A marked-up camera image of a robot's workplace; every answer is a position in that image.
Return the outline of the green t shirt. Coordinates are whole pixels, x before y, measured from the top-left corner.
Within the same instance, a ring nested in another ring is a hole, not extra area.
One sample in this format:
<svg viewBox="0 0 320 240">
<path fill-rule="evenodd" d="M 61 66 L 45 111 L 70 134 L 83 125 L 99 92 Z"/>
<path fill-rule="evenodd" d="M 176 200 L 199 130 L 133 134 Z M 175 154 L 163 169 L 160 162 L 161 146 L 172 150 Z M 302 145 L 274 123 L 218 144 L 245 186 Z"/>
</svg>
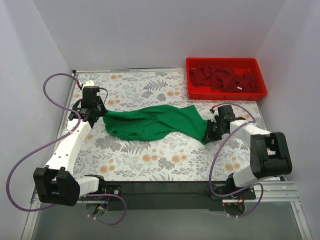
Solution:
<svg viewBox="0 0 320 240">
<path fill-rule="evenodd" d="M 133 111 L 108 111 L 103 117 L 107 133 L 124 141 L 150 142 L 180 132 L 203 145 L 207 121 L 194 105 L 178 108 L 157 105 Z"/>
</svg>

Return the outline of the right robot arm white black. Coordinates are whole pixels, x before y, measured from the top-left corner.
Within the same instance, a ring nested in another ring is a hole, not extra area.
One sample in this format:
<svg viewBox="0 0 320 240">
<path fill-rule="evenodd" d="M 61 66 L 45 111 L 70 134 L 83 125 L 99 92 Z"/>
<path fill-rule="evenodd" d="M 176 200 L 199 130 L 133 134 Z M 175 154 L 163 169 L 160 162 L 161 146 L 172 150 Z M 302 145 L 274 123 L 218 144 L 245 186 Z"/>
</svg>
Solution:
<svg viewBox="0 0 320 240">
<path fill-rule="evenodd" d="M 233 103 L 220 103 L 210 109 L 214 119 L 208 120 L 203 141 L 215 142 L 226 136 L 225 144 L 232 136 L 241 139 L 249 145 L 249 166 L 229 175 L 217 188 L 208 180 L 210 194 L 218 198 L 237 199 L 259 181 L 289 175 L 293 169 L 285 135 L 256 127 L 253 117 L 237 117 L 233 107 Z"/>
</svg>

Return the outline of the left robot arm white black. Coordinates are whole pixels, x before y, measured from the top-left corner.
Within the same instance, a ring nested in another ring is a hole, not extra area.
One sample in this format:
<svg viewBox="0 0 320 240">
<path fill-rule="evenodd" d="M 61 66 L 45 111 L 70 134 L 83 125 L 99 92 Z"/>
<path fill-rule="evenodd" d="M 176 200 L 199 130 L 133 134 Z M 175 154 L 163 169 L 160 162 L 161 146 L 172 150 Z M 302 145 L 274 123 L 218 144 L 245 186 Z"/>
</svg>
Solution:
<svg viewBox="0 0 320 240">
<path fill-rule="evenodd" d="M 33 173 L 35 188 L 42 203 L 74 206 L 78 199 L 90 194 L 95 200 L 106 196 L 103 178 L 85 175 L 74 178 L 73 169 L 87 136 L 98 119 L 107 113 L 100 88 L 92 80 L 82 87 L 82 99 L 72 106 L 66 127 L 67 137 L 62 139 L 52 157 Z"/>
</svg>

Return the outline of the dark red t shirt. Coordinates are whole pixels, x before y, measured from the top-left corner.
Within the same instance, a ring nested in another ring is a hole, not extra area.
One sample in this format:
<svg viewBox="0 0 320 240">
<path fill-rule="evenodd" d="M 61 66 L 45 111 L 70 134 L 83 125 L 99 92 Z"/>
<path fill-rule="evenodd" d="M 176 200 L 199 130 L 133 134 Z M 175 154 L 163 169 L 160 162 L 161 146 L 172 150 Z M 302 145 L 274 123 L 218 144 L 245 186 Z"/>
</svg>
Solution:
<svg viewBox="0 0 320 240">
<path fill-rule="evenodd" d="M 190 70 L 191 83 L 195 87 L 210 87 L 224 93 L 254 93 L 255 79 L 249 71 L 237 74 L 231 67 L 221 65 L 198 66 Z"/>
</svg>

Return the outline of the red plastic bin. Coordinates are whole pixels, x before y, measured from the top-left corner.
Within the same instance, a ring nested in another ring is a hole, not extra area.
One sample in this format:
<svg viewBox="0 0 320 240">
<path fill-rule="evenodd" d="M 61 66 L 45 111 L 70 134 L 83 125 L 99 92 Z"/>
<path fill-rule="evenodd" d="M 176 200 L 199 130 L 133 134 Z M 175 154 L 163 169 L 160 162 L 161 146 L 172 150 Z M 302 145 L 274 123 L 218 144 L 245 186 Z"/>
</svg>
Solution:
<svg viewBox="0 0 320 240">
<path fill-rule="evenodd" d="M 254 58 L 188 57 L 186 75 L 191 100 L 258 101 L 267 95 Z"/>
</svg>

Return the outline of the floral patterned table mat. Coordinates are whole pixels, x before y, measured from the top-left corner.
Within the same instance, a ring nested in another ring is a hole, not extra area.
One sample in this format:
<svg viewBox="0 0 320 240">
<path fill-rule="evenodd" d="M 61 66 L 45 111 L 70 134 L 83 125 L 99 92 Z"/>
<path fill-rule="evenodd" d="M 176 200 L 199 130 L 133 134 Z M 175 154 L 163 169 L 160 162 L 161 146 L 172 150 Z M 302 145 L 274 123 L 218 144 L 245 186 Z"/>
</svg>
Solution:
<svg viewBox="0 0 320 240">
<path fill-rule="evenodd" d="M 191 100 L 183 71 L 83 72 L 80 82 L 102 87 L 109 111 L 133 111 L 151 106 L 184 108 L 194 105 L 200 116 L 211 119 L 214 100 Z M 224 181 L 250 164 L 250 147 L 233 136 L 201 144 L 173 132 L 156 141 L 125 141 L 107 133 L 102 119 L 82 144 L 73 177 L 103 176 L 107 181 Z"/>
</svg>

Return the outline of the black front crossbar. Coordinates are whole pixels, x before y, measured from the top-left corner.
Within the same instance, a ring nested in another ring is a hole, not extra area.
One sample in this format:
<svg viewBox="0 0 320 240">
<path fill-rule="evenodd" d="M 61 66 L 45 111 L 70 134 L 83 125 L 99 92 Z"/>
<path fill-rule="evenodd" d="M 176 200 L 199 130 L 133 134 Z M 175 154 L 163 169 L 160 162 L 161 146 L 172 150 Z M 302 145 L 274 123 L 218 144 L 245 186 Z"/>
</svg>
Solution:
<svg viewBox="0 0 320 240">
<path fill-rule="evenodd" d="M 113 181 L 122 185 L 119 195 L 128 210 L 209 210 L 223 211 L 221 199 L 205 193 L 206 181 Z"/>
</svg>

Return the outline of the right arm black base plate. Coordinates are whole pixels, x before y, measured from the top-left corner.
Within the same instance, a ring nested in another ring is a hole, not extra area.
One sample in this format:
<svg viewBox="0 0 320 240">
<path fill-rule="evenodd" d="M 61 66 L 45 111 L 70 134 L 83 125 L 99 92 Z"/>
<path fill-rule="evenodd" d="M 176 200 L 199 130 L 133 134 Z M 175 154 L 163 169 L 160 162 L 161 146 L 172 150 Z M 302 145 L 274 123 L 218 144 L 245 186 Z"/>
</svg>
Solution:
<svg viewBox="0 0 320 240">
<path fill-rule="evenodd" d="M 210 186 L 204 188 L 205 194 L 212 200 L 255 200 L 256 193 L 252 187 L 243 189 L 242 187 L 234 187 L 222 182 L 213 182 Z"/>
</svg>

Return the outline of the aluminium frame rail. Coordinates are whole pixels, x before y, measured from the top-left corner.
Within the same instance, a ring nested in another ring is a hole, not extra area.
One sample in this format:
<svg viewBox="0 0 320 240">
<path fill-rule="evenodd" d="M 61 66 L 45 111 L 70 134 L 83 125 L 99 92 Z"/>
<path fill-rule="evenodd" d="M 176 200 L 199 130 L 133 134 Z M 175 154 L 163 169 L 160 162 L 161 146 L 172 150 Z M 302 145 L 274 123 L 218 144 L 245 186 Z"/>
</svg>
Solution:
<svg viewBox="0 0 320 240">
<path fill-rule="evenodd" d="M 74 206 L 84 198 L 104 198 L 106 194 L 127 200 L 130 196 L 209 196 L 213 200 L 298 201 L 299 194 L 291 181 L 265 180 L 246 189 L 232 188 L 224 181 L 104 181 L 89 177 L 85 183 L 60 187 L 54 180 L 48 186 L 36 188 L 40 202 Z"/>
</svg>

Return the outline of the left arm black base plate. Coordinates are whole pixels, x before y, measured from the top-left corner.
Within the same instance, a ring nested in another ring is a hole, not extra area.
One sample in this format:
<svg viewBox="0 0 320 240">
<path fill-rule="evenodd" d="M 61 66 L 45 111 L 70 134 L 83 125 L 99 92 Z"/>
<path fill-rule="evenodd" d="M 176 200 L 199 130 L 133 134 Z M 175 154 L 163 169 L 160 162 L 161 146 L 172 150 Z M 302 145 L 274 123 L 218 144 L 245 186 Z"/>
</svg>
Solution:
<svg viewBox="0 0 320 240">
<path fill-rule="evenodd" d="M 113 194 L 120 196 L 122 194 L 122 185 L 120 184 L 100 184 L 98 190 L 90 192 L 87 195 L 82 195 L 79 197 L 81 201 L 102 201 L 107 200 L 109 196 L 104 196 L 102 194 Z"/>
</svg>

